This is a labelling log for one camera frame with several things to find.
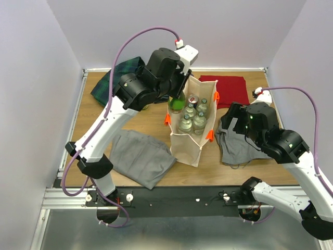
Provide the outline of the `grey folded cloth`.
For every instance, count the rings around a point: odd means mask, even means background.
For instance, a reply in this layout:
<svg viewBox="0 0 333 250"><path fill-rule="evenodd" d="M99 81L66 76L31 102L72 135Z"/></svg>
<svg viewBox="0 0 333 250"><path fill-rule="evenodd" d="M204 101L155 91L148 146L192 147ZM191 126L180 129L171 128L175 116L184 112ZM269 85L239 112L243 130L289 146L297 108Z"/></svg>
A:
<svg viewBox="0 0 333 250"><path fill-rule="evenodd" d="M228 129L223 129L222 122L219 121L215 132L215 138L222 154L221 162L224 165L237 169L240 165L246 166L253 160L270 159L251 139L234 132L232 130L234 124L232 122Z"/></svg>
<svg viewBox="0 0 333 250"><path fill-rule="evenodd" d="M149 190L177 162L164 142L134 130L121 130L113 138L109 159L116 172Z"/></svg>

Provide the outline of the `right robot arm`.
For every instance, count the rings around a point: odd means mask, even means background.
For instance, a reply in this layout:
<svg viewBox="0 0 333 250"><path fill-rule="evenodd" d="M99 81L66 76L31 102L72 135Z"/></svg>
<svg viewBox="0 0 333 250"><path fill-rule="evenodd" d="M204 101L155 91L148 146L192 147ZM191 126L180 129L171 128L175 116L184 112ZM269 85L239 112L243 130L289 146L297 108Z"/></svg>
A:
<svg viewBox="0 0 333 250"><path fill-rule="evenodd" d="M245 204L271 205L301 222L311 236L332 239L332 187L325 188L324 177L314 166L314 156L303 138L295 131L280 128L276 111L265 102L242 105L233 102L221 117L223 129L236 119L233 131L251 139L278 164L284 165L305 191L299 198L276 189L261 179L250 177L240 187L238 197Z"/></svg>

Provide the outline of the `grey folded cloth left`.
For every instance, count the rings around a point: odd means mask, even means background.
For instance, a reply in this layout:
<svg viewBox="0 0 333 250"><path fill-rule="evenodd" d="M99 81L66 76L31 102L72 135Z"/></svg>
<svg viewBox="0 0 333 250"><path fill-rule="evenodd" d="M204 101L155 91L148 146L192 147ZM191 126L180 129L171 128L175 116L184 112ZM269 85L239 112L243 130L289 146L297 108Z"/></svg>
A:
<svg viewBox="0 0 333 250"><path fill-rule="evenodd" d="M116 172L149 190L177 162L164 142L134 130L121 130L113 138L109 159Z"/></svg>

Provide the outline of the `red folded cloth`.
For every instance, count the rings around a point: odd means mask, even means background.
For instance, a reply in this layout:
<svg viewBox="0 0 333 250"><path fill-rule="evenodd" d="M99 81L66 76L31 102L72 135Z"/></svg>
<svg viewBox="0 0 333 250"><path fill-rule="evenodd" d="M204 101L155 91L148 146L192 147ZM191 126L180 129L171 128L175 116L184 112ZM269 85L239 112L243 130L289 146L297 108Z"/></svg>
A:
<svg viewBox="0 0 333 250"><path fill-rule="evenodd" d="M217 81L216 90L219 93L217 109L229 108L232 102L249 105L246 81L237 76L200 76L199 80Z"/></svg>

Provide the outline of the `aluminium frame rail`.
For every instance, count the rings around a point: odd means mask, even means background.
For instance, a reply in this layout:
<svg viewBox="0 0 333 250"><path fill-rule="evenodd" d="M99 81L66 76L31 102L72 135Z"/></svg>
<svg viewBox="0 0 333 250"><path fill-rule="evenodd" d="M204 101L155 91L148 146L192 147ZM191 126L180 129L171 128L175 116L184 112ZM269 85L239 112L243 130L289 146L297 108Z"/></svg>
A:
<svg viewBox="0 0 333 250"><path fill-rule="evenodd" d="M61 188L46 189L30 249L41 249L50 212L57 209L85 209L87 191L88 189L84 189L79 195L72 197L67 196Z"/></svg>

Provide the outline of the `grey folded cloth right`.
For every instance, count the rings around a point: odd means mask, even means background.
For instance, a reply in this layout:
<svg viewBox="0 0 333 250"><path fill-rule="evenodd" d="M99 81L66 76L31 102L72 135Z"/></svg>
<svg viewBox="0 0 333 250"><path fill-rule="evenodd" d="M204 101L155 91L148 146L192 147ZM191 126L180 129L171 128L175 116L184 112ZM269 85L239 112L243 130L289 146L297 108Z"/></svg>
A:
<svg viewBox="0 0 333 250"><path fill-rule="evenodd" d="M240 165L246 166L253 160L270 159L251 139L234 132L232 130L234 124L232 122L228 129L223 129L222 122L219 121L215 132L215 138L222 154L221 162L224 165L237 169Z"/></svg>

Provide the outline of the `black mounting base plate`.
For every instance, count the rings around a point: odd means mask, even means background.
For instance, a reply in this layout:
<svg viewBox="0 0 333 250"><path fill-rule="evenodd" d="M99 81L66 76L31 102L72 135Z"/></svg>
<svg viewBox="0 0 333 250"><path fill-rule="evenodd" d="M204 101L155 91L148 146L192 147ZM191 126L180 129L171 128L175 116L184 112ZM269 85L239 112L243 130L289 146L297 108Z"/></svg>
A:
<svg viewBox="0 0 333 250"><path fill-rule="evenodd" d="M126 209L130 218L242 216L259 221L272 206L247 199L239 186L118 187L109 199Z"/></svg>

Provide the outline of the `beige canvas bag orange handles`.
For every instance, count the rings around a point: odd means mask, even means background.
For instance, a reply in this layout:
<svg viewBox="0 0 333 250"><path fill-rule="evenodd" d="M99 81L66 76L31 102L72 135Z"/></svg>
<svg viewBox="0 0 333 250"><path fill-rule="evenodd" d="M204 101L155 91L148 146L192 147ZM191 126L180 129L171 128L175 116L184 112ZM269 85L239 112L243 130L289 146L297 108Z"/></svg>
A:
<svg viewBox="0 0 333 250"><path fill-rule="evenodd" d="M187 80L183 93L185 95L185 105L189 104L190 95L198 97L198 101L207 100L207 111L201 118L200 124L198 115L190 119L192 128L190 131L181 131L181 124L184 123L185 110L172 111L170 107L164 119L164 123L169 126L171 147L170 151L178 162L193 167L198 167L202 148L207 142L214 139L214 124L216 119L217 104L219 102L219 93L216 88L217 81L204 81L190 76Z"/></svg>

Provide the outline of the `red top drink can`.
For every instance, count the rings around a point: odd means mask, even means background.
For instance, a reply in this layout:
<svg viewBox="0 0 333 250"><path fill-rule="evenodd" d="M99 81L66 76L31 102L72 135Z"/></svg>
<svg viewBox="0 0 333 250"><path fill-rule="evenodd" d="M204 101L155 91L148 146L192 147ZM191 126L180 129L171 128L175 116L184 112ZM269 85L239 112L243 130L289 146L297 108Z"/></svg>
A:
<svg viewBox="0 0 333 250"><path fill-rule="evenodd" d="M198 101L199 101L199 98L198 98L197 95L190 94L190 95L187 97L187 103L188 103L188 104L193 104L194 107L197 106Z"/></svg>

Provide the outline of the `clear soda water bottle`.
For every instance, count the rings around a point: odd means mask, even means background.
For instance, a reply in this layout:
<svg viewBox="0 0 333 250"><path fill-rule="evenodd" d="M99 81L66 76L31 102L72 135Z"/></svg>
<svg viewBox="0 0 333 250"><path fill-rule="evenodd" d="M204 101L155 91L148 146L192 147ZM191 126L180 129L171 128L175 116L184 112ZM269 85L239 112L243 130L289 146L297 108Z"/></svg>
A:
<svg viewBox="0 0 333 250"><path fill-rule="evenodd" d="M193 133L195 135L202 135L206 127L207 120L203 112L198 113L193 118Z"/></svg>
<svg viewBox="0 0 333 250"><path fill-rule="evenodd" d="M197 113L203 112L204 114L208 111L208 100L203 98L196 107Z"/></svg>
<svg viewBox="0 0 333 250"><path fill-rule="evenodd" d="M184 115L178 124L178 131L180 134L190 134L193 128L193 123L188 114Z"/></svg>
<svg viewBox="0 0 333 250"><path fill-rule="evenodd" d="M188 115L190 119L193 119L196 115L196 109L192 103L189 103L183 110L183 116Z"/></svg>

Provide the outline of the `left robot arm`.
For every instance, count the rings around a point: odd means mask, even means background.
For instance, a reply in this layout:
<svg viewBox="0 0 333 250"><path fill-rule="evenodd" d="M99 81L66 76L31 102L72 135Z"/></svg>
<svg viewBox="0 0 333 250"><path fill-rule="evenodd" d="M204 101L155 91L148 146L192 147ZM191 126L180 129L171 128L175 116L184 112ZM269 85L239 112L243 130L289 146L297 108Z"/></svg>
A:
<svg viewBox="0 0 333 250"><path fill-rule="evenodd" d="M89 130L76 142L68 142L66 151L78 160L80 171L92 178L99 189L97 199L105 206L115 201L115 184L110 175L113 164L105 149L121 128L146 105L160 97L180 96L188 80L190 66L198 57L198 50L185 45L175 51L155 50L148 64L120 78L112 97Z"/></svg>

